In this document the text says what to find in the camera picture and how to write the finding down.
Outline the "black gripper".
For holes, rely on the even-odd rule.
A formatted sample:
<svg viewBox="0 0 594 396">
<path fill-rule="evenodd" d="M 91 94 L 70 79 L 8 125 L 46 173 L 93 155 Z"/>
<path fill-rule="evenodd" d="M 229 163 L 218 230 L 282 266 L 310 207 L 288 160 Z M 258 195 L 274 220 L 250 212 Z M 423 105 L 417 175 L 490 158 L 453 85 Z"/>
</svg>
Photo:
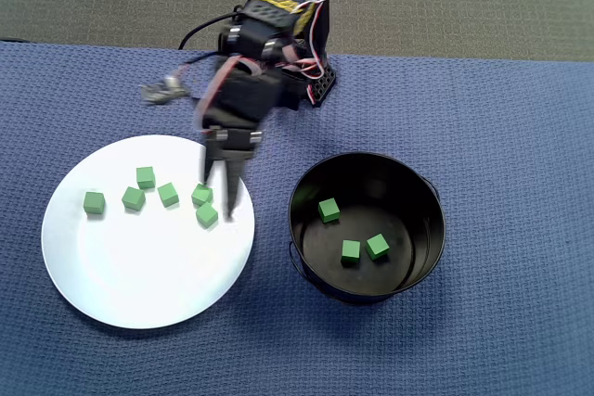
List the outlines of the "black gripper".
<svg viewBox="0 0 594 396">
<path fill-rule="evenodd" d="M 266 68 L 246 57 L 220 57 L 212 79 L 198 99 L 198 128 L 205 144 L 202 182 L 209 182 L 213 164 L 224 147 L 226 218 L 237 204 L 239 180 L 253 157 L 252 134 L 275 108 L 296 110 L 300 78 L 280 67 Z"/>
</svg>

